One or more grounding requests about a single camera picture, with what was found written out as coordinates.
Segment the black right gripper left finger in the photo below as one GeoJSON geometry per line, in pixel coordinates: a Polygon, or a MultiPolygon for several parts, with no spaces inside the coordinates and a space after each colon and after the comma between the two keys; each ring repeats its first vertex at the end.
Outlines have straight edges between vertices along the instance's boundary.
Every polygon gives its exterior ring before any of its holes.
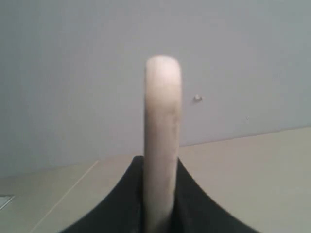
{"type": "Polygon", "coordinates": [[[135,156],[110,193],[63,233],[141,233],[143,157],[135,156]]]}

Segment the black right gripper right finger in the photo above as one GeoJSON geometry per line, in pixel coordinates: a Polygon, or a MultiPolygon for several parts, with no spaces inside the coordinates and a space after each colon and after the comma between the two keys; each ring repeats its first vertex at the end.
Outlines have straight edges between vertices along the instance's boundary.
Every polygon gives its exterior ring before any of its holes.
{"type": "Polygon", "coordinates": [[[198,185],[178,160],[172,233],[256,233],[219,204],[198,185]]]}

